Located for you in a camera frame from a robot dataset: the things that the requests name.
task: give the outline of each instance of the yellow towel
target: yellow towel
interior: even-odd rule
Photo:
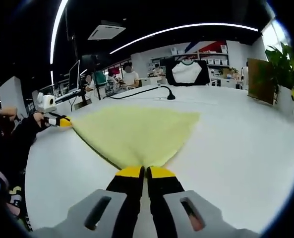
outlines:
[[[199,113],[116,106],[72,120],[74,130],[105,159],[123,169],[162,166],[188,139]]]

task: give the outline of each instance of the plant pot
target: plant pot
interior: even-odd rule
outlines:
[[[294,119],[294,101],[289,88],[279,86],[277,107],[285,116]]]

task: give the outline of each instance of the desk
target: desk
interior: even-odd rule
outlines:
[[[294,185],[294,122],[248,97],[245,90],[170,88],[176,96],[172,101],[166,100],[168,91],[160,88],[123,100],[104,99],[70,115],[77,118],[109,105],[201,112],[191,137],[165,167],[176,174],[185,190],[195,190],[219,207],[226,222],[262,232]],[[116,172],[72,129],[50,128],[38,134],[26,169],[32,227],[53,227],[63,221],[72,205],[94,190],[106,188]],[[139,224],[140,230],[145,224]]]

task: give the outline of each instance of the black ceiling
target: black ceiling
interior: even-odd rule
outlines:
[[[59,4],[60,0],[13,0],[12,4],[2,6],[0,80],[16,73],[34,88],[51,83],[50,43]],[[112,40],[88,41],[101,20],[122,23],[126,30]],[[110,62],[165,45],[200,40],[252,44],[260,36],[260,33],[239,28],[191,27],[159,34],[109,55],[112,50],[150,33],[201,22],[235,23],[262,30],[269,17],[258,0],[176,1],[174,4],[159,0],[69,0],[67,16],[63,15],[58,30],[55,76],[67,73],[76,61],[72,42],[67,39],[67,35],[73,33],[78,57],[100,53],[107,55]]]

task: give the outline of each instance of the computer monitor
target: computer monitor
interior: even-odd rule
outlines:
[[[79,84],[79,61],[69,71],[68,91],[72,92],[78,89]]]

